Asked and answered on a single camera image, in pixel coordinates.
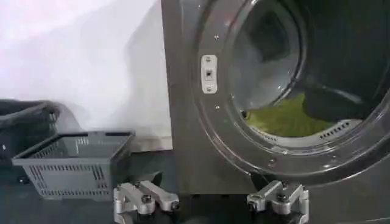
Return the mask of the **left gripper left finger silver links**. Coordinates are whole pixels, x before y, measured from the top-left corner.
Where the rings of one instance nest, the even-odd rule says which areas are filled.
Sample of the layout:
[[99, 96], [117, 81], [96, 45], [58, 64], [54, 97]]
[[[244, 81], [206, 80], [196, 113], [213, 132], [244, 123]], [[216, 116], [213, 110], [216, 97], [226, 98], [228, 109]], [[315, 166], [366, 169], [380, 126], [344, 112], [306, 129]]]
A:
[[180, 209], [179, 196], [147, 180], [137, 184], [122, 183], [113, 190], [113, 219], [116, 223], [134, 223], [131, 212], [152, 215], [156, 207], [163, 212], [176, 212]]

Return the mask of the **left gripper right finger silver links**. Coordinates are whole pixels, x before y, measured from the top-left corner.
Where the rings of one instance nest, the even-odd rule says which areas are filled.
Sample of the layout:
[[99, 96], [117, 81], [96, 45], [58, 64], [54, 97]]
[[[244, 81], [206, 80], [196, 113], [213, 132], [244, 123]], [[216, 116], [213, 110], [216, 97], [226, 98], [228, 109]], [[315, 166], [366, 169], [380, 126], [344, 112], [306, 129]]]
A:
[[254, 213], [271, 210], [283, 216], [297, 214], [298, 224], [309, 221], [309, 190], [302, 184], [271, 181], [256, 193], [247, 195], [246, 203]]

